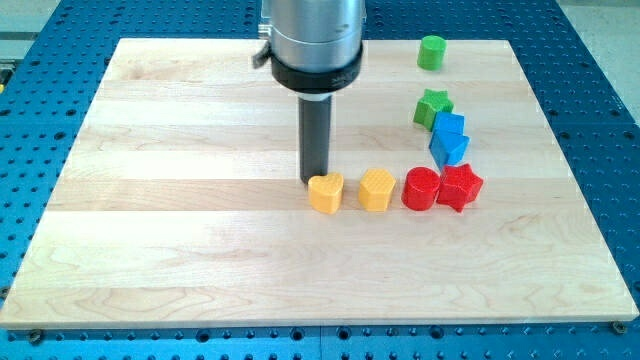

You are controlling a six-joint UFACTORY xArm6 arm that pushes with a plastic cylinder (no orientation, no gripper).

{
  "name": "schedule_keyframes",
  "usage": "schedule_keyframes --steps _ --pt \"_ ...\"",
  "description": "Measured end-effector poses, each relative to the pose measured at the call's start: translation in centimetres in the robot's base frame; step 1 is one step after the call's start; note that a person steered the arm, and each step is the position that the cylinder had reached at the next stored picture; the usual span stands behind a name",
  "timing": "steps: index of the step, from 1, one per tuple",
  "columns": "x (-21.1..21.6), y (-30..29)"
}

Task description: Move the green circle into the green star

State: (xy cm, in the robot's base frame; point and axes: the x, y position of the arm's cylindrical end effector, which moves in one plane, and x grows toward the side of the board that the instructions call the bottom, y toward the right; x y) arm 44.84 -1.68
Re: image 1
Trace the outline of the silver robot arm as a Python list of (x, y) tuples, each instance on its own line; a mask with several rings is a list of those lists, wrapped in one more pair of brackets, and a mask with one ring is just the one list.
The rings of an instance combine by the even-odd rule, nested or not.
[(326, 102), (359, 75), (366, 20), (363, 0), (264, 0), (252, 57), (304, 101)]

